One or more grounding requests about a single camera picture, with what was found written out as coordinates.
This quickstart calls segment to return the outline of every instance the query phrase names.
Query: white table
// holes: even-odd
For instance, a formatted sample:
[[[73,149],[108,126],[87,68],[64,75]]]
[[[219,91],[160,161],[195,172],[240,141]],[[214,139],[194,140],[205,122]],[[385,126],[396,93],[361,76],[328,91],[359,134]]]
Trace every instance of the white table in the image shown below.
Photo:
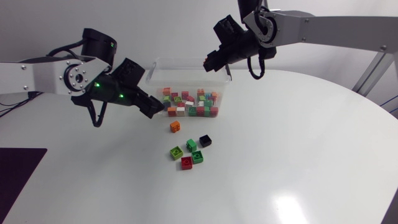
[[[51,94],[9,113],[1,147],[49,150],[4,223],[380,223],[398,187],[398,121],[319,78],[234,70],[217,118],[174,120],[109,105],[94,128]],[[169,150],[205,134],[180,170]]]

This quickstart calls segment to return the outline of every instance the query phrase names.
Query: lego brick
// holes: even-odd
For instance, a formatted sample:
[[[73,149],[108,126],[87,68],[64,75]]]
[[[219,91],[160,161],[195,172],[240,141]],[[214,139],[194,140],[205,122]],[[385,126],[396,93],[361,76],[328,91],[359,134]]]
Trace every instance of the lego brick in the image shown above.
[[[194,107],[194,106],[190,107],[189,110],[188,110],[188,115],[189,116],[196,116],[197,115],[197,108]]]
[[[205,107],[204,106],[198,106],[197,107],[197,116],[204,116],[205,115]]]
[[[198,93],[198,97],[199,96],[204,96],[205,95],[205,90],[204,89],[198,89],[197,93]]]
[[[171,92],[172,92],[172,89],[169,88],[169,87],[168,88],[163,88],[162,92],[163,92],[164,96],[170,96]]]
[[[205,93],[206,100],[211,96],[211,93]]]
[[[170,102],[164,102],[163,105],[164,105],[164,111],[167,111],[167,108],[171,107],[172,104]]]
[[[177,108],[169,107],[169,108],[167,108],[167,113],[169,114],[169,116],[176,116],[177,115]]]
[[[181,96],[175,96],[175,97],[174,97],[174,102],[177,103],[177,104],[178,104],[178,103],[182,103]]]
[[[186,110],[189,110],[189,108],[192,107],[192,106],[193,106],[193,102],[190,102],[190,101],[185,102],[185,109]]]
[[[212,107],[213,106],[213,100],[205,100],[205,106]]]
[[[198,101],[205,101],[206,97],[205,96],[198,96]]]
[[[195,99],[192,96],[187,96],[187,101],[195,103]]]
[[[182,157],[184,154],[179,146],[175,146],[170,150],[170,154],[172,155],[174,160],[177,160]]]
[[[195,143],[194,140],[189,139],[189,140],[187,141],[187,149],[188,149],[190,152],[195,152],[195,151],[197,150],[197,144]]]
[[[176,133],[181,129],[180,123],[178,121],[174,121],[173,123],[170,124],[170,130],[173,133]]]
[[[218,115],[218,107],[212,107],[210,108],[210,116],[217,116]]]
[[[182,91],[181,92],[181,98],[183,100],[187,100],[187,97],[189,96],[189,92],[188,91]]]
[[[194,164],[203,162],[203,156],[200,151],[196,151],[196,152],[192,153],[192,161]]]
[[[205,106],[205,116],[210,116],[210,107]]]
[[[211,139],[208,135],[200,137],[199,142],[202,147],[207,147],[207,146],[211,145]]]
[[[177,116],[185,116],[185,107],[177,108]]]
[[[170,102],[170,96],[164,96],[163,102]]]
[[[183,170],[192,169],[192,157],[183,157],[181,158],[181,168]]]
[[[178,93],[172,93],[172,101],[174,101],[174,97],[178,96]]]

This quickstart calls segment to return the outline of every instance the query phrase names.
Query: plastic container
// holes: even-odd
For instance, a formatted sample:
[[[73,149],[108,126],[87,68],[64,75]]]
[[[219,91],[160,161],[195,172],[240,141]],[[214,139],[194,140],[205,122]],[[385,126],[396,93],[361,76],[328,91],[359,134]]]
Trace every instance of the plastic container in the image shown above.
[[[231,82],[229,74],[228,66],[217,72],[206,72],[203,68],[203,59],[201,58],[158,58],[148,72],[146,84],[154,88],[155,97],[164,102],[165,110],[160,112],[164,116],[202,116],[214,118],[221,111],[224,90]],[[170,88],[170,93],[167,90],[164,91],[165,88]],[[196,112],[194,114],[194,109],[190,110],[190,105],[185,104],[189,101],[189,98],[187,100],[186,94],[182,95],[183,91],[187,91],[188,95],[194,99],[192,107],[196,108],[195,110],[198,109],[199,113]],[[178,103],[174,101],[175,93],[182,97],[184,110],[182,110],[181,105],[178,107]],[[165,98],[167,95],[170,98],[170,106],[164,101],[168,101]]]

